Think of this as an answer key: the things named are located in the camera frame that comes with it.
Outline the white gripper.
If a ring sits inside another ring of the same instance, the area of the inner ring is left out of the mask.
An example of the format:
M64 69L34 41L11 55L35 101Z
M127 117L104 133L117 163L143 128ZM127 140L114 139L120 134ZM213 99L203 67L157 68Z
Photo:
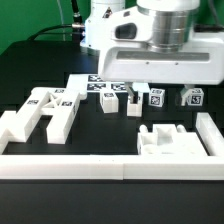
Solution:
M181 105L194 85L224 81L224 32L196 32L195 7L132 7L112 14L100 50L98 74L126 82L130 102L138 93L131 82L184 84Z

